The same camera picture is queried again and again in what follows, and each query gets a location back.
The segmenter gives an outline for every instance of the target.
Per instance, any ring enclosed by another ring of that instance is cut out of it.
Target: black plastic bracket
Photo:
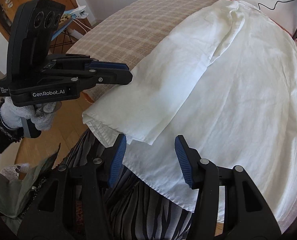
[[[69,169],[61,164],[51,171],[20,225],[17,234],[20,240],[114,240],[102,189],[111,187],[112,175],[120,171],[126,137],[120,134],[100,157],[97,156],[98,146],[99,142],[90,149],[86,165]],[[85,236],[76,230],[78,185],[82,185]]]
[[[177,138],[187,157],[183,157],[178,147],[177,156],[186,182],[192,189],[199,189],[187,240],[277,240],[281,236],[274,215],[243,167],[218,167],[189,148],[182,135]],[[224,230],[214,236],[219,186],[225,186]]]

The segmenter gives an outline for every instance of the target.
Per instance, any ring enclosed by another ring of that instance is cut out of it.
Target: patterned fabric
[[[88,129],[61,164],[70,168],[84,165],[93,145],[100,156],[104,148]],[[181,240],[191,225],[191,212],[151,189],[126,167],[116,185],[105,191],[104,203],[115,240]]]
[[[185,18],[217,0],[139,0],[113,14],[69,49],[132,70]],[[113,85],[87,90],[95,101]]]

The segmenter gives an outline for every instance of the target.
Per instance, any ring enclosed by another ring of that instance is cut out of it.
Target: blue gripper pad
[[[179,165],[181,166],[185,183],[188,184],[190,188],[192,188],[193,169],[190,162],[188,161],[186,152],[178,136],[175,138],[175,152],[178,158]]]
[[[118,149],[116,150],[115,156],[113,158],[113,161],[110,167],[110,177],[108,179],[108,186],[110,188],[113,187],[113,185],[115,184],[119,176],[126,149],[127,149],[127,138],[125,135],[123,135],[123,138],[120,142],[120,145],[118,146]]]
[[[113,62],[104,62],[104,61],[92,61],[89,65],[85,65],[87,69],[91,68],[113,68],[113,69],[126,69],[129,70],[129,67],[124,63],[113,63]]]

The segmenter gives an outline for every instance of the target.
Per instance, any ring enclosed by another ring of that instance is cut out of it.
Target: zebra print fabric
[[[103,147],[87,130],[62,164],[84,165],[95,147],[100,156]],[[126,167],[116,185],[104,192],[104,202],[116,240],[182,240],[191,225],[191,212],[157,193]]]

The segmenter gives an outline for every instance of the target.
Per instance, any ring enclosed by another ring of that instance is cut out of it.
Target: black cable
[[[293,2],[293,1],[295,1],[295,0],[289,0],[289,1],[286,1],[286,2],[283,2],[283,1],[277,1],[273,9],[272,9],[272,8],[269,8],[269,7],[267,7],[266,5],[264,5],[264,4],[262,4],[262,3],[258,3],[258,8],[259,8],[259,9],[261,9],[261,7],[260,7],[259,5],[263,5],[263,6],[264,6],[264,7],[266,7],[267,9],[270,9],[271,11],[273,11],[273,10],[275,10],[275,8],[276,8],[276,5],[277,5],[279,2],[282,2],[282,3],[287,3],[287,2]]]

